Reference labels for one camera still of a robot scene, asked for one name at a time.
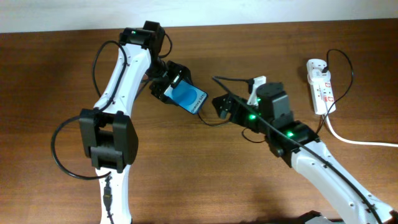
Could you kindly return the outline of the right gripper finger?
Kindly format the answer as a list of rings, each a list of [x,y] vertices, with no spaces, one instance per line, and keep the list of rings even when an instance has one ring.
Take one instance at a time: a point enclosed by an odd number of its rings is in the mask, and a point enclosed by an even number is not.
[[[219,117],[226,118],[228,114],[229,117],[232,117],[232,115],[234,114],[234,106],[235,106],[234,98],[230,94],[225,94],[220,97],[219,102],[220,102]]]
[[[219,118],[225,118],[226,117],[226,112],[225,112],[225,98],[213,98],[212,104],[216,110],[216,113]]]

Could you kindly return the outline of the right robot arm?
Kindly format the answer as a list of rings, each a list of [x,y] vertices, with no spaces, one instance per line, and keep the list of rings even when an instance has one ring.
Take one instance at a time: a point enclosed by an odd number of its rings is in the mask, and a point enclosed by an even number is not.
[[[256,106],[228,90],[213,98],[220,118],[265,135],[270,151],[314,185],[345,223],[397,223],[397,211],[366,190],[311,128],[294,119],[282,83],[253,88]]]

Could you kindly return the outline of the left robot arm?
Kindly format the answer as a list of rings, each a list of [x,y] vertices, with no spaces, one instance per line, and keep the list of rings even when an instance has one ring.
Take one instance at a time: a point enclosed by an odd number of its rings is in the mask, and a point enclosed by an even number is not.
[[[104,93],[92,110],[80,113],[85,156],[100,186],[101,223],[132,223],[128,177],[139,140],[131,115],[144,77],[152,83],[152,94],[167,104],[175,103],[166,96],[167,88],[192,82],[187,67],[162,60],[159,53],[166,35],[158,22],[147,21],[141,29],[125,28],[116,42],[119,58]]]

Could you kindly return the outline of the blue screen Galaxy smartphone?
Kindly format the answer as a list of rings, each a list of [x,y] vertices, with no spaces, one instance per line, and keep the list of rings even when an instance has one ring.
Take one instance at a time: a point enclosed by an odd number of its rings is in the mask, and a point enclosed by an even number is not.
[[[169,86],[164,95],[191,114],[197,114],[208,98],[206,92],[185,80],[182,80],[175,88]]]

